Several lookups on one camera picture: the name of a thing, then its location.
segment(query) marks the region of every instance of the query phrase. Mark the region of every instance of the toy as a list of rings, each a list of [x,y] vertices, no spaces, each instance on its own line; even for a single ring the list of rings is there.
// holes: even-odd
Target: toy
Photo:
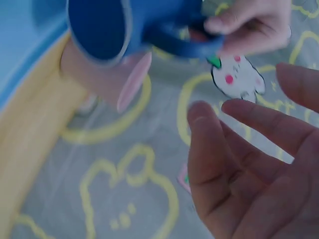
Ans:
[[[173,55],[206,58],[215,54],[223,36],[203,27],[202,0],[68,0],[67,13],[76,45],[90,59],[111,65],[151,44]],[[177,29],[189,26],[205,42],[181,40]]]
[[[207,59],[217,88],[230,98],[256,102],[256,93],[265,93],[265,81],[245,56]]]

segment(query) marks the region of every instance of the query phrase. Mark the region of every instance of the cartoon sticker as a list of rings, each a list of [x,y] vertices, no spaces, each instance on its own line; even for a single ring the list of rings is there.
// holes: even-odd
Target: cartoon sticker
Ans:
[[[245,56],[211,57],[211,76],[218,89],[230,98],[256,102],[265,93],[265,81]]]
[[[184,189],[186,189],[189,193],[190,187],[189,187],[189,180],[188,180],[188,174],[187,174],[187,165],[184,164],[183,168],[178,176],[179,183],[183,186]]]

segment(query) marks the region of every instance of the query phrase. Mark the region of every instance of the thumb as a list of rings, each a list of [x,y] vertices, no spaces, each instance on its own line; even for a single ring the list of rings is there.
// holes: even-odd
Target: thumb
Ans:
[[[230,34],[239,29],[256,15],[257,1],[237,0],[230,8],[205,22],[205,30],[210,33]]]

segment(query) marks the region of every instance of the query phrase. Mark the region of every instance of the green leaf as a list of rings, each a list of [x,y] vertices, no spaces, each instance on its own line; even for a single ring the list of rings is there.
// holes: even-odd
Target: green leaf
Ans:
[[[217,69],[221,68],[221,61],[220,58],[216,57],[216,56],[212,56],[212,57],[208,57],[207,61],[214,67],[216,67]]]

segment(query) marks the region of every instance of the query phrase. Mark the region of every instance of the cup handle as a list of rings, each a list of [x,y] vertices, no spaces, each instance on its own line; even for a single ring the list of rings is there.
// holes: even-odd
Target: cup handle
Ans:
[[[172,55],[185,58],[206,58],[215,55],[221,49],[224,36],[212,35],[205,31],[207,17],[199,15],[192,18],[188,27],[199,31],[207,37],[205,42],[182,40],[176,35],[171,22],[151,26],[145,34],[145,40]]]

